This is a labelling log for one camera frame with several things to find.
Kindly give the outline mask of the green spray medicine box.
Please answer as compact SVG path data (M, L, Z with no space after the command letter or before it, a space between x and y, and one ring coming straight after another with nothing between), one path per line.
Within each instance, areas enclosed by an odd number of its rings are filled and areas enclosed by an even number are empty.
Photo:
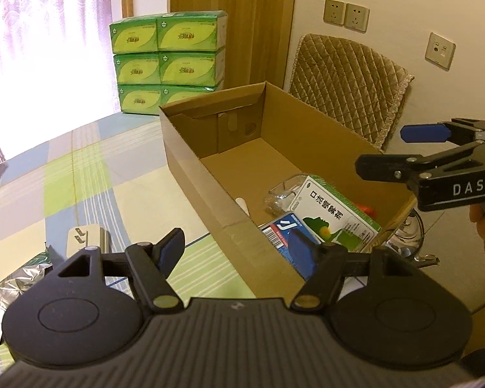
M378 223L319 176L307 175L293 193L288 210L321 242L362 251L381 232Z

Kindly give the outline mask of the blue floss pick box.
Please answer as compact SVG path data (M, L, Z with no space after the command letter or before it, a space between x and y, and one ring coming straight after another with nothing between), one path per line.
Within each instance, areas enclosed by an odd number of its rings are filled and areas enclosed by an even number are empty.
M288 212L259 228L302 278L312 276L317 262L314 251L320 240L297 215Z

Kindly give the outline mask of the white power adapter plug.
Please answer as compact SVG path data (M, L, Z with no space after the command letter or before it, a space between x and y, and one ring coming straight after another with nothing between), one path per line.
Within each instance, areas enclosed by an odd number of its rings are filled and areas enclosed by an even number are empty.
M109 253L111 251L109 232L97 223L76 226L68 231L65 252L67 258L87 246L96 246L101 253Z

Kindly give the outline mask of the clear plastic clamshell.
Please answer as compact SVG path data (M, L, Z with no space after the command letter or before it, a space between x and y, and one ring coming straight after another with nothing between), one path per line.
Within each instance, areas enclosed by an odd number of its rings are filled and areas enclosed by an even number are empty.
M306 178L305 173L295 174L270 189L264 197L266 211L274 216L285 214Z

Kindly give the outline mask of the white plastic rice spoon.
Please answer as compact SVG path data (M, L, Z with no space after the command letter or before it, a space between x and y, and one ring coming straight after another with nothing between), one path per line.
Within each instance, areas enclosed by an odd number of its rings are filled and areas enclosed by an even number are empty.
M247 203L244 198L237 197L235 199L235 202L247 216L250 216L250 210L248 209Z

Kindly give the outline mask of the silver foil bag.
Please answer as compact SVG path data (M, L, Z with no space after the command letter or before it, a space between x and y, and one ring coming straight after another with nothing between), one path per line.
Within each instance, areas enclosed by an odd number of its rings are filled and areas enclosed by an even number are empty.
M45 249L0 281L0 345L3 342L2 321L9 306L52 269L49 250Z

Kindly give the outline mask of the red snack packet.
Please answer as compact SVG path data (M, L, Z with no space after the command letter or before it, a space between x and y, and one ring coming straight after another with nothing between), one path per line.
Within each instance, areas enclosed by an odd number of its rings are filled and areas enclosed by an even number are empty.
M373 220L375 220L377 218L377 210L375 208L372 208L372 207L369 207L369 206L366 206L366 205L363 205L363 204L359 204L359 203L356 203L355 206L360 211L362 211L363 213L368 215L370 218L372 218Z

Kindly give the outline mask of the checkered tablecloth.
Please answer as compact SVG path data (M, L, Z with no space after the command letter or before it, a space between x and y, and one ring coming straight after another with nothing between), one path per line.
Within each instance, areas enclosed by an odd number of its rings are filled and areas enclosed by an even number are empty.
M180 227L170 281L182 299L251 296L172 177L156 116L107 116L0 165L0 281L42 251L65 259L69 232L91 224L111 251Z

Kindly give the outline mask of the quilted brown chair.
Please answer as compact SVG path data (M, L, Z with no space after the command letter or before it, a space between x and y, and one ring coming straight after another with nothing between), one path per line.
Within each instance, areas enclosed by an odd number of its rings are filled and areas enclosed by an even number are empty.
M308 33L295 53L289 93L384 151L414 78L366 45Z

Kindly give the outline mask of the brown cardboard box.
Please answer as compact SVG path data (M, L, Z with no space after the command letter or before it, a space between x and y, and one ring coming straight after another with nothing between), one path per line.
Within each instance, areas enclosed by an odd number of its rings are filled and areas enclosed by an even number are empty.
M278 183L300 173L320 176L377 210L380 240L416 203L402 184L357 175L357 158L375 152L366 139L268 82L167 104L160 121L171 173L259 298L291 300L304 283L259 228L272 219L264 197Z

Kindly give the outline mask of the green tissue pack stack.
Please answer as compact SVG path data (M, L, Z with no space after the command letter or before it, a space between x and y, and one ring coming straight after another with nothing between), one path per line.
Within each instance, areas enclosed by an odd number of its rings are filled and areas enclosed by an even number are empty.
M110 24L121 111L157 116L165 104L223 89L228 19L186 11Z

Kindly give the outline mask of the brown wooden door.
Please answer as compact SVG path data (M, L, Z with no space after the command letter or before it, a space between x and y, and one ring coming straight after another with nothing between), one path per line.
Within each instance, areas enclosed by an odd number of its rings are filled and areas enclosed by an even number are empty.
M283 87L295 0L169 0L176 11L228 15L225 86L268 81Z

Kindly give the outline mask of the sheer purple curtain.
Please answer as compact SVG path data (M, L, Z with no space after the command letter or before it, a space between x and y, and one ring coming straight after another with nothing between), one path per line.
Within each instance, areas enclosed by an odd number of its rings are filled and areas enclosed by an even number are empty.
M0 0L0 154L119 109L110 0Z

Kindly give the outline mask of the single wall socket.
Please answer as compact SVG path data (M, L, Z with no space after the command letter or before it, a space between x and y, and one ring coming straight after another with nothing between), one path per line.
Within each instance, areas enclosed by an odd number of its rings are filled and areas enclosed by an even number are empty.
M437 33L431 32L427 41L425 59L449 71L457 45Z

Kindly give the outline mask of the double wall socket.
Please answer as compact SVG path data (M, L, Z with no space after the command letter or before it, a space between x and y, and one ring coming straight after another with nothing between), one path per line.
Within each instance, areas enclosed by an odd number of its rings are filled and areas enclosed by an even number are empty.
M325 0L323 21L335 26L365 33L368 29L370 9L339 0Z

